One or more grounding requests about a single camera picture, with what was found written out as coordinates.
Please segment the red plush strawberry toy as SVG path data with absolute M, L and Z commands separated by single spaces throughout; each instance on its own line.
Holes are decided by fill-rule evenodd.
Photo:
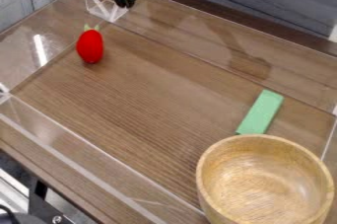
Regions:
M 76 42 L 76 52 L 85 63 L 97 63 L 104 54 L 104 39 L 98 27 L 84 25 Z

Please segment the clear acrylic table barrier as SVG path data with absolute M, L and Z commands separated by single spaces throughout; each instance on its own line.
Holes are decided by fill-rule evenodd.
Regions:
M 104 54 L 76 52 L 84 25 Z M 337 48 L 315 50 L 171 0 L 109 23 L 56 0 L 0 34 L 0 150 L 101 224 L 207 224 L 195 167 L 263 90 L 267 131 L 323 162 L 337 224 Z

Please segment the green rectangular block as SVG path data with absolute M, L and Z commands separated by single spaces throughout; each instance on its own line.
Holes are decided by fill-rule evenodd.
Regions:
M 235 129 L 235 133 L 238 135 L 263 134 L 281 108 L 282 101 L 282 95 L 263 90 Z

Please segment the wooden bowl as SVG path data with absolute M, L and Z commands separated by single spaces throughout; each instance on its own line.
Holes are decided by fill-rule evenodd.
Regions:
M 266 134 L 214 143 L 197 162 L 195 187 L 210 224 L 323 224 L 334 199 L 321 159 Z

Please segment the clear acrylic corner bracket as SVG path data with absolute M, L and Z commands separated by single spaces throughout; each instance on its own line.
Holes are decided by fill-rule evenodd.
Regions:
M 109 23 L 114 23 L 127 13 L 127 9 L 118 7 L 112 0 L 84 0 L 84 4 L 88 13 Z

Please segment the black metal table frame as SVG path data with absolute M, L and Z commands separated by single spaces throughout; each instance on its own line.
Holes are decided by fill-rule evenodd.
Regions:
M 26 213 L 14 213 L 0 204 L 0 224 L 74 224 L 69 218 L 46 202 L 48 186 L 36 180 L 29 188 Z

